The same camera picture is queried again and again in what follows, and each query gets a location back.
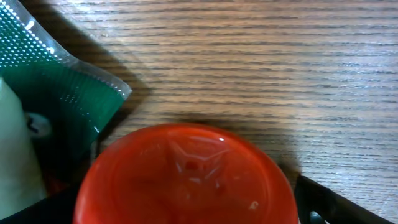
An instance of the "black plastic object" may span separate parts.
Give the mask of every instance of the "black plastic object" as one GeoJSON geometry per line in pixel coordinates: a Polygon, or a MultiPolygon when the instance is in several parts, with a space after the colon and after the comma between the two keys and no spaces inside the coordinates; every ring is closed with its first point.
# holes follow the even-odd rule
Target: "black plastic object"
{"type": "Polygon", "coordinates": [[[48,199],[41,200],[10,217],[0,224],[71,224],[80,184],[69,187],[48,199]]]}
{"type": "Polygon", "coordinates": [[[393,224],[304,176],[294,195],[302,224],[393,224]]]}

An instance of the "white plastic tube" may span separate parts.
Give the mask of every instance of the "white plastic tube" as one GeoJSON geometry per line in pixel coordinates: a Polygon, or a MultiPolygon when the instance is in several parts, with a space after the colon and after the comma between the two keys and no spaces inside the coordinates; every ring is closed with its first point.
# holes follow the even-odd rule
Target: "white plastic tube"
{"type": "Polygon", "coordinates": [[[0,220],[45,198],[21,102],[0,77],[0,220]]]}

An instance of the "packet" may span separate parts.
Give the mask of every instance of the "packet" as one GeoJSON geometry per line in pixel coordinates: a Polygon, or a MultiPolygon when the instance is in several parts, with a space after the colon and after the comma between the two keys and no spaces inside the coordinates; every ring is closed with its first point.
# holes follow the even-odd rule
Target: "packet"
{"type": "Polygon", "coordinates": [[[28,114],[40,165],[62,180],[131,93],[119,78],[70,55],[15,0],[0,0],[0,77],[28,114]]]}

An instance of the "red plastic cap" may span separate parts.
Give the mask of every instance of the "red plastic cap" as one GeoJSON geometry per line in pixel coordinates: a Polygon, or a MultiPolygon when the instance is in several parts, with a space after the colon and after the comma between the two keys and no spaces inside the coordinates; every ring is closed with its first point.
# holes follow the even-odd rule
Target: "red plastic cap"
{"type": "Polygon", "coordinates": [[[140,129],[97,158],[74,224],[297,224],[290,185],[249,142],[197,124],[140,129]]]}

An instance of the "round red object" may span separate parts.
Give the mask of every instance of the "round red object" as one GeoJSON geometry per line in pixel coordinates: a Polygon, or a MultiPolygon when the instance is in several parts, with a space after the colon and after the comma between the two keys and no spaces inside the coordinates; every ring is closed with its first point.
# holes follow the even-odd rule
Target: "round red object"
{"type": "Polygon", "coordinates": [[[198,124],[140,129],[87,173],[74,224],[297,224],[278,166],[251,143],[198,124]]]}

